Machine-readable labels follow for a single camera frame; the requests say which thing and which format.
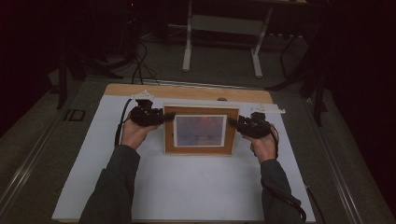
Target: black wire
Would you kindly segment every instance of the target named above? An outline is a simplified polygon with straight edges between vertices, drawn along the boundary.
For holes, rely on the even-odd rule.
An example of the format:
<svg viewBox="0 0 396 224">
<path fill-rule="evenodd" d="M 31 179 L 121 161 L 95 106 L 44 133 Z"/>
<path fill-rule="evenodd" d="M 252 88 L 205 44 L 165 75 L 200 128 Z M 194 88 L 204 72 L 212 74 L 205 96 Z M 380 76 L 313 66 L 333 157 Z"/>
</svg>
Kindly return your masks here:
<svg viewBox="0 0 396 224">
<path fill-rule="evenodd" d="M 121 115 L 121 119 L 120 119 L 120 123 L 117 126 L 117 131 L 116 131 L 116 136 L 114 139 L 114 145 L 119 145 L 120 144 L 120 136 L 121 136 L 121 128 L 122 128 L 122 124 L 125 122 L 124 117 L 125 117 L 125 111 L 128 108 L 128 104 L 132 101 L 132 99 L 128 99 L 128 101 L 125 103 L 125 106 L 122 110 L 122 115 Z"/>
<path fill-rule="evenodd" d="M 263 183 L 262 183 L 262 186 L 264 187 L 265 190 L 267 190 L 269 193 L 271 193 L 274 197 L 278 198 L 280 201 L 295 208 L 298 211 L 298 213 L 300 214 L 303 222 L 306 221 L 306 213 L 305 213 L 304 209 L 299 204 L 297 204 L 294 201 L 292 201 L 291 199 L 289 199 L 286 195 L 276 192 L 274 189 L 271 189 L 270 187 L 264 185 Z"/>
<path fill-rule="evenodd" d="M 279 146 L 279 133 L 277 132 L 277 129 L 273 126 L 273 125 L 271 125 L 271 128 L 274 128 L 274 130 L 275 130 L 275 133 L 273 133 L 272 132 L 272 130 L 271 130 L 271 135 L 273 136 L 273 138 L 274 138 L 274 140 L 275 140 L 275 148 L 276 148 L 276 158 L 278 157 L 278 151 L 279 151 L 279 148 L 278 148 L 278 146 Z"/>
<path fill-rule="evenodd" d="M 139 55 L 136 55 L 136 62 L 137 62 L 137 67 L 134 70 L 134 73 L 132 75 L 132 84 L 134 84 L 134 79 L 136 74 L 139 74 L 139 78 L 140 78 L 140 83 L 143 85 L 143 76 L 142 76 L 142 66 L 144 68 L 146 68 L 146 71 L 148 72 L 149 76 L 154 79 L 157 84 L 160 86 L 160 83 L 158 82 L 156 76 L 157 76 L 157 72 L 154 69 L 149 68 L 145 63 L 144 60 L 146 59 L 147 55 L 148 55 L 148 48 L 146 47 L 145 44 L 143 43 L 139 43 L 145 50 L 143 57 L 140 57 Z"/>
<path fill-rule="evenodd" d="M 314 194 L 312 193 L 312 191 L 311 191 L 311 189 L 309 188 L 309 186 L 306 185 L 306 184 L 305 184 L 305 186 L 306 186 L 306 191 L 308 192 L 309 196 L 311 196 L 312 201 L 314 201 L 314 204 L 315 204 L 315 206 L 316 206 L 317 209 L 318 209 L 318 212 L 319 212 L 319 214 L 320 214 L 321 219 L 323 220 L 323 223 L 326 224 L 326 220 L 324 219 L 323 213 L 322 213 L 322 211 L 321 211 L 321 209 L 320 209 L 320 207 L 319 207 L 319 205 L 318 205 L 317 199 L 315 198 L 315 196 L 314 196 Z"/>
</svg>

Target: framed picture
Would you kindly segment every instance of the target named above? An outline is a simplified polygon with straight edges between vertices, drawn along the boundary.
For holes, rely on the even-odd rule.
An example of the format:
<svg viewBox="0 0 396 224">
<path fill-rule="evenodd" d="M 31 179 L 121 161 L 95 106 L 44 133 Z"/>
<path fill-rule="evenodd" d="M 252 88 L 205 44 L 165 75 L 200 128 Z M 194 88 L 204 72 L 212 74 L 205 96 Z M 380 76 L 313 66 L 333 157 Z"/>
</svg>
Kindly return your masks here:
<svg viewBox="0 0 396 224">
<path fill-rule="evenodd" d="M 175 113 L 165 122 L 165 154 L 232 155 L 235 127 L 227 118 L 237 119 L 235 105 L 164 104 L 164 113 Z"/>
</svg>

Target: white surface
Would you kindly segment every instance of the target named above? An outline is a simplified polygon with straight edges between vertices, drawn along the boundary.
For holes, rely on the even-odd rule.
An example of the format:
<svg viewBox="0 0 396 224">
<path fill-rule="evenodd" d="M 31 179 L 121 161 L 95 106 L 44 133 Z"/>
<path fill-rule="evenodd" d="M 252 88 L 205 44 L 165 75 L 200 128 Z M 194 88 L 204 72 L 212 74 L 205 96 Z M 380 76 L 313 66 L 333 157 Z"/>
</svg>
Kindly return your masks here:
<svg viewBox="0 0 396 224">
<path fill-rule="evenodd" d="M 102 98 L 53 219 L 79 219 L 112 154 L 114 135 L 127 99 L 108 95 Z M 258 105 L 164 98 L 155 98 L 152 102 L 153 108 L 162 107 L 163 103 L 240 105 L 240 115 L 245 117 Z M 132 101 L 128 110 L 135 105 Z M 265 106 L 277 108 L 277 105 Z M 307 221 L 315 221 L 281 115 L 267 114 L 266 117 L 279 132 L 278 160 L 288 176 L 292 194 L 302 201 Z M 163 126 L 151 132 L 137 152 L 141 161 L 135 180 L 133 220 L 263 220 L 260 165 L 249 149 L 249 142 L 239 133 L 235 136 L 232 156 L 164 155 Z"/>
</svg>

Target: person's right hand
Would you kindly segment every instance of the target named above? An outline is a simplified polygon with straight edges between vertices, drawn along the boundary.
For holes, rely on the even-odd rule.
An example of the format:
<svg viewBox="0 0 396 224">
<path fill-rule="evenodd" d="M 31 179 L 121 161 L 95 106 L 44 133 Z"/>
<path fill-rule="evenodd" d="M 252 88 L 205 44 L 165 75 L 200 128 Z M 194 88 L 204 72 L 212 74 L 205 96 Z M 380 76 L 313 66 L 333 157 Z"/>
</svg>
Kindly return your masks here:
<svg viewBox="0 0 396 224">
<path fill-rule="evenodd" d="M 272 126 L 271 129 L 273 133 L 276 133 L 274 126 Z M 243 134 L 242 137 L 250 141 L 250 150 L 254 152 L 259 159 L 259 163 L 276 159 L 277 140 L 275 140 L 270 133 L 263 138 L 252 138 Z"/>
<path fill-rule="evenodd" d="M 125 120 L 122 125 L 121 145 L 137 150 L 138 147 L 145 141 L 149 132 L 158 129 L 158 126 L 141 127 L 135 124 L 131 119 Z"/>
</svg>

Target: black controller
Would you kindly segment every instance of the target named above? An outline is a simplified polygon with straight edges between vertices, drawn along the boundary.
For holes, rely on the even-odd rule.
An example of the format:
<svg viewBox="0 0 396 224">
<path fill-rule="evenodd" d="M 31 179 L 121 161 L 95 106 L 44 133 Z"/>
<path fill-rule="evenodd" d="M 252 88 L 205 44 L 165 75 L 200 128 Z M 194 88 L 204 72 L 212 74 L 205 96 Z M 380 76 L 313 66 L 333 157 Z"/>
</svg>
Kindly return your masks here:
<svg viewBox="0 0 396 224">
<path fill-rule="evenodd" d="M 131 111 L 131 120 L 141 127 L 160 125 L 175 118 L 175 113 L 164 114 L 162 108 L 151 108 L 150 100 L 136 100 L 136 102 L 137 106 Z"/>
<path fill-rule="evenodd" d="M 238 120 L 228 118 L 228 121 L 239 133 L 252 138 L 262 138 L 272 133 L 271 124 L 265 120 L 264 113 L 254 112 L 250 118 L 239 116 Z"/>
</svg>

